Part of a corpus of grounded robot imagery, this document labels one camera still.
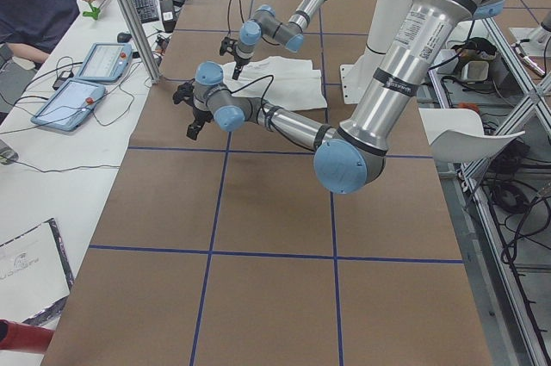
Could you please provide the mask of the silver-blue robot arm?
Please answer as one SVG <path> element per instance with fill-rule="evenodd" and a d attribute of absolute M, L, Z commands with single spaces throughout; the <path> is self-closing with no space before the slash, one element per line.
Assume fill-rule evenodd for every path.
<path fill-rule="evenodd" d="M 408 102 L 416 95 L 446 40 L 460 22 L 497 15 L 505 0 L 377 0 L 377 14 L 388 16 L 381 56 L 360 59 L 360 99 L 350 118 L 337 127 L 321 124 L 269 102 L 229 90 L 222 67 L 201 63 L 191 84 L 174 96 L 186 102 L 194 120 L 187 135 L 195 139 L 212 121 L 233 132 L 254 122 L 279 133 L 314 154 L 321 184 L 349 194 L 383 171 L 387 138 Z"/>
<path fill-rule="evenodd" d="M 286 22 L 278 19 L 275 10 L 268 4 L 259 6 L 242 24 L 236 40 L 226 38 L 220 44 L 220 53 L 230 53 L 234 58 L 232 78 L 239 78 L 261 39 L 270 39 L 292 53 L 298 52 L 304 42 L 305 30 L 326 1 L 301 0 Z"/>

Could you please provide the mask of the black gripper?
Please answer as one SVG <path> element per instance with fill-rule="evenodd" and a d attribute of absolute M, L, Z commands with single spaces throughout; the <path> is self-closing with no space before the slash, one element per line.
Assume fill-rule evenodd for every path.
<path fill-rule="evenodd" d="M 236 66 L 233 70 L 232 79 L 239 79 L 239 76 L 240 76 L 244 66 L 246 66 L 250 63 L 251 58 L 235 55 L 234 59 L 236 61 Z"/>
<path fill-rule="evenodd" d="M 196 140 L 201 132 L 201 125 L 210 123 L 213 115 L 210 111 L 204 111 L 198 108 L 193 108 L 194 122 L 188 125 L 186 136 L 191 140 Z"/>

